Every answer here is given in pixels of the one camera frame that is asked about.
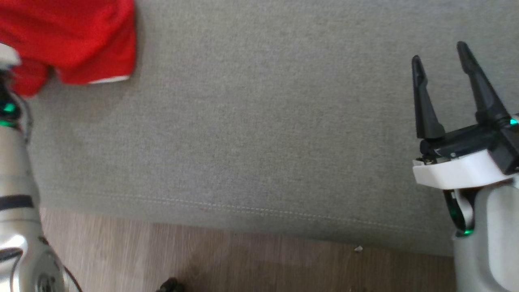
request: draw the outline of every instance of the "green led light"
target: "green led light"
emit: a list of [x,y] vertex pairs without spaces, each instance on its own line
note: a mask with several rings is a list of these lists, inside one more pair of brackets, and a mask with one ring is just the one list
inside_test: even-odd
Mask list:
[[16,105],[14,103],[8,103],[4,106],[4,112],[12,113],[16,110]]
[[2,126],[2,127],[15,128],[15,127],[16,127],[16,124],[15,124],[15,123],[12,123],[12,122],[8,122],[8,121],[0,120],[0,126]]

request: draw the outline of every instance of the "black plastic part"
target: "black plastic part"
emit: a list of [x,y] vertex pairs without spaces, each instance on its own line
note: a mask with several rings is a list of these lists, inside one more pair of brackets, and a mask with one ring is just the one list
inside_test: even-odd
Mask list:
[[9,195],[0,197],[0,211],[16,208],[34,208],[29,195]]
[[[7,88],[8,74],[5,71],[0,71],[0,120],[14,122],[20,118],[22,113]],[[13,104],[14,110],[5,111],[4,109],[8,104]]]
[[438,122],[427,92],[427,76],[418,55],[413,57],[413,91],[415,96],[416,137],[438,139],[445,135],[445,129]]
[[461,67],[469,76],[474,93],[477,123],[481,126],[497,126],[497,128],[509,124],[510,114],[497,96],[469,46],[465,42],[458,42],[457,48]]
[[454,223],[454,226],[456,226],[456,229],[461,232],[465,232],[467,230],[467,223],[465,222],[465,218],[461,213],[461,208],[459,207],[458,202],[452,196],[452,192],[454,192],[454,190],[443,191],[445,202],[447,203],[447,209],[449,211],[450,218]]
[[8,247],[0,250],[0,262],[10,260],[15,257],[21,257],[23,251],[21,248]]
[[487,149],[495,133],[490,128],[472,125],[445,134],[444,139],[422,140],[420,152],[425,156],[456,158]]
[[519,171],[519,126],[500,129],[488,150],[503,174]]

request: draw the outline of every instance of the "black object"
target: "black object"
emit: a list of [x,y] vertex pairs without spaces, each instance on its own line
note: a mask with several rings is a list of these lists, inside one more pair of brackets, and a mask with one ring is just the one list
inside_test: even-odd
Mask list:
[[[474,201],[480,189],[481,188],[467,188],[457,191],[459,192],[459,196],[463,197],[463,200],[470,205],[472,210],[474,210]],[[450,218],[458,231],[457,236],[463,237],[474,231],[474,220],[465,217],[464,211],[461,209],[460,201],[456,197],[455,192],[456,190],[443,190],[443,195],[445,197],[445,202],[447,203]]]
[[0,197],[0,211],[16,208],[34,208],[29,195],[9,195]]
[[8,83],[9,73],[0,71],[0,120],[14,122],[20,118],[21,110],[7,88]]
[[476,103],[476,125],[446,133],[427,93],[427,76],[419,56],[412,59],[416,136],[423,139],[420,152],[425,162],[440,157],[456,158],[488,149],[505,175],[519,171],[519,126],[490,84],[483,69],[464,42],[457,44],[463,71],[469,76]]
[[21,257],[23,251],[21,248],[8,247],[0,250],[0,262],[10,260],[12,258]]
[[156,292],[184,292],[184,285],[180,284],[176,278],[169,278]]

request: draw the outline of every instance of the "white trim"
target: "white trim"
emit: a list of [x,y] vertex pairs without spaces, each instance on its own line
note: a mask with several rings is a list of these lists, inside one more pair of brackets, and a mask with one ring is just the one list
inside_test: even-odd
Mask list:
[[114,76],[114,77],[110,77],[110,78],[103,78],[103,79],[99,79],[99,80],[96,80],[96,81],[90,81],[89,84],[119,82],[119,81],[128,80],[129,78],[130,78],[129,75],[125,75],[125,76]]
[[415,160],[413,165],[417,183],[442,190],[482,187],[514,176],[504,175],[488,150],[431,165]]
[[20,57],[16,50],[0,43],[0,69],[9,69],[20,63]]

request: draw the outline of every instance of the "wooden floor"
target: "wooden floor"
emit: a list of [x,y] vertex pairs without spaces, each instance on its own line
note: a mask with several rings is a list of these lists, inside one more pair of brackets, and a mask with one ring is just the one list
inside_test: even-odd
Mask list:
[[455,291],[452,258],[280,235],[42,210],[49,242],[83,291]]

